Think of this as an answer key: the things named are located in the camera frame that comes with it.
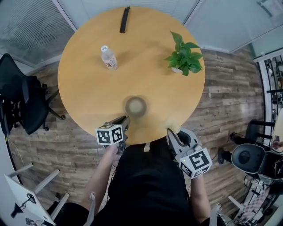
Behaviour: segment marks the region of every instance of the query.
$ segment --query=forearm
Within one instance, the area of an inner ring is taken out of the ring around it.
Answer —
[[[210,203],[205,190],[203,175],[191,180],[191,206],[200,223],[210,217]]]
[[[80,204],[89,210],[92,204],[90,194],[91,192],[94,192],[96,199],[95,214],[98,212],[103,197],[105,196],[112,162],[115,154],[117,153],[117,151],[114,151],[114,148],[115,147],[110,146],[107,147],[106,152],[104,153],[102,159],[100,160],[97,168],[94,171],[94,174],[92,175],[91,179],[88,181],[84,189],[83,198]]]

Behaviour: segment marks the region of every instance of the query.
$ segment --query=white bottle cap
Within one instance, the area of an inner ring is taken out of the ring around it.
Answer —
[[[107,50],[108,50],[107,45],[104,45],[104,46],[101,47],[101,51],[102,52],[106,52]]]

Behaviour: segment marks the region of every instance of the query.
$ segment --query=yellow object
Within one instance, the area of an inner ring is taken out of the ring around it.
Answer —
[[[193,113],[203,92],[204,61],[199,60],[203,70],[197,74],[174,73],[164,60],[175,48],[170,31],[196,43],[190,32],[160,11],[131,7],[122,34],[123,12],[117,8],[101,13],[71,37],[59,64],[59,91],[73,120],[94,136],[96,128],[124,115],[127,97],[143,96],[147,112],[131,118],[127,143],[146,143],[166,136],[165,125],[178,128]],[[114,51],[117,70],[107,70],[101,60],[103,45]]]

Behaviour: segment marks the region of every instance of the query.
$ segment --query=water bottle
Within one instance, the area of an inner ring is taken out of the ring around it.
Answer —
[[[109,70],[116,70],[118,65],[113,51],[109,49],[106,45],[104,45],[101,47],[101,52],[101,59],[105,63],[106,67]]]

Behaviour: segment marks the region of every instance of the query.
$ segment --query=green plant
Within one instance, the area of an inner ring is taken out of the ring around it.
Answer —
[[[184,43],[182,36],[178,33],[171,31],[171,34],[175,41],[175,51],[172,52],[171,56],[165,59],[169,62],[168,67],[180,69],[184,76],[188,76],[189,71],[193,73],[199,72],[202,69],[199,59],[203,55],[191,52],[191,49],[199,47],[192,42]]]

